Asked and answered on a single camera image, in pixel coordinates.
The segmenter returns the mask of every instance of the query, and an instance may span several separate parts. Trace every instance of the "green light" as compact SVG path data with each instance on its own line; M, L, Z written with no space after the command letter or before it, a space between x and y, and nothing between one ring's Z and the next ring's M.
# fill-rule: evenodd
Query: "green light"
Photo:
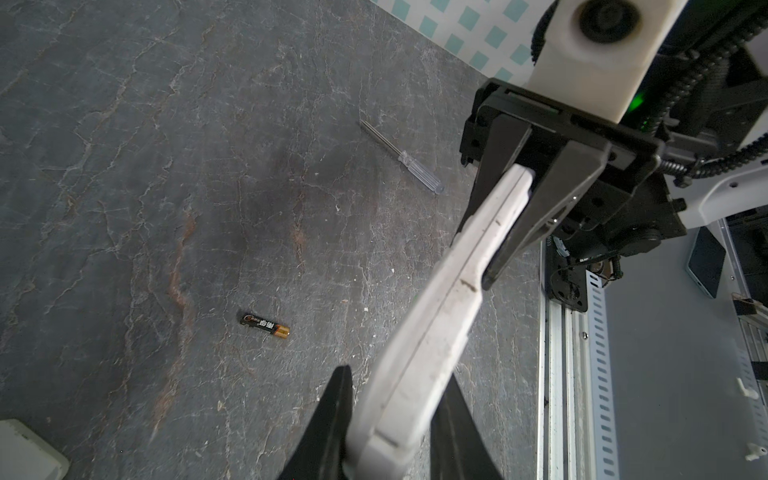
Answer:
M629 104L627 113L631 113L633 110L635 110L637 107L640 107L642 104L643 104L643 94L635 95Z

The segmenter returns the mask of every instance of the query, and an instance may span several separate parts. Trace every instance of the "metal rod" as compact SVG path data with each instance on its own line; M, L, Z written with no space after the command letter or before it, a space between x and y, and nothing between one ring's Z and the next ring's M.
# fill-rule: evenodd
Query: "metal rod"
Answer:
M360 124L363 127L365 127L365 129L369 131L371 135L378 138L384 145L392 149L392 151L395 152L395 154L397 154L398 157L400 156L400 154L402 153L400 149L398 149L395 145L393 145L391 141L384 138L384 135L380 134L379 131L377 131L370 123L368 123L365 120L361 120Z

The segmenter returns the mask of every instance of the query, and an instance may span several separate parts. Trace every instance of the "teal tile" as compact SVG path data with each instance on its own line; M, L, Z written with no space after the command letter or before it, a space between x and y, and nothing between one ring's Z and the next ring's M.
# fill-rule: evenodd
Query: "teal tile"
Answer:
M450 2L450 0L432 0L430 3L439 11L444 12L445 9L448 8L448 2Z
M462 17L458 20L458 24L467 30L472 31L479 19L479 13L475 12L469 7L465 7L464 13L462 13Z
M419 27L419 31L430 38L432 38L432 36L435 34L436 29L437 22L427 16L424 17L422 20L422 25Z
M464 41L451 33L451 36L448 37L448 41L445 43L445 50L450 51L454 55L458 55L458 51L462 49L463 45Z
M495 76L501 81L509 81L510 78L512 78L512 72L507 70L504 67L499 68L498 73Z
M514 63L518 65L523 65L530 57L531 57L531 49L523 44L520 44L518 45L518 49L515 50L515 53L513 53L512 56L509 58Z
M493 48L498 48L502 44L504 39L507 38L507 32L501 30L499 27L494 26L491 28L491 32L485 37L485 43L491 45Z
M411 5L407 2L404 2L403 0L395 0L395 4L392 6L392 15L405 21L408 16L408 10L410 9Z
M528 3L525 0L512 0L504 10L504 15L507 15L510 20L516 22L521 16L528 10Z
M488 57L479 51L475 52L475 54L472 56L472 60L469 61L469 65L471 67L477 68L478 70L482 70L486 63L488 63Z

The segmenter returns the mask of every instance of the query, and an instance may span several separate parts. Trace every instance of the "screwdriver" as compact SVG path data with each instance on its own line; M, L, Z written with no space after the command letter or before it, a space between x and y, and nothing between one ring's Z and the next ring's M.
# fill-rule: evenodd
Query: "screwdriver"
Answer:
M442 182L435 176L434 173L427 170L427 168L421 164L418 160L416 160L414 157L411 157L408 152L401 151L399 148L397 148L395 145L392 144L391 141L384 138L384 135L380 134L370 123L368 123L365 120L361 120L360 124L373 135L374 137L378 138L384 145L389 147L390 150L395 152L397 155L397 159L402 162L403 165L405 165L408 170L419 180L422 181L424 185L427 186L428 189L432 190L436 194L441 194L443 191L445 191L445 187L443 186Z

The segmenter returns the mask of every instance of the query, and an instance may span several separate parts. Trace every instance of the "tiled wall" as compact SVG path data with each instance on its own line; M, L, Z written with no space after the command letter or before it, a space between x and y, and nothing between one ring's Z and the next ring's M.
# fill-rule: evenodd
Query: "tiled wall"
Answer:
M488 77L523 85L550 0L372 0Z

